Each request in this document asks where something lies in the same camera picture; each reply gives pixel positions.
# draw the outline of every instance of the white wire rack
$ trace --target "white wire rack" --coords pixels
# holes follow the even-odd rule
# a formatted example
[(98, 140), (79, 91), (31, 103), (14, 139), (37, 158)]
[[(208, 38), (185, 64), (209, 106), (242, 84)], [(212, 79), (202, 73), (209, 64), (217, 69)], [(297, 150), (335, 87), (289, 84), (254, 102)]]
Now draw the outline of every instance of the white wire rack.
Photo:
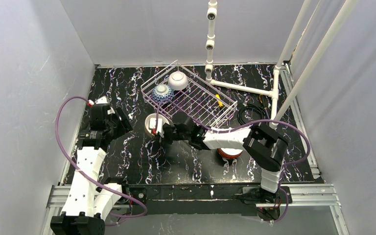
[[(183, 109), (185, 113), (196, 118), (204, 125), (218, 128), (227, 120), (231, 119), (237, 107), (237, 101), (209, 85), (204, 79), (194, 74), (178, 63), (178, 60), (166, 66), (153, 77), (141, 85), (141, 91), (145, 102), (149, 103), (155, 110), (158, 106), (152, 99), (152, 91), (159, 84), (166, 84), (169, 75), (175, 71), (184, 72), (189, 84), (186, 89), (175, 93), (173, 102)], [(162, 106), (160, 113), (172, 120), (172, 116), (179, 110), (172, 104)]]

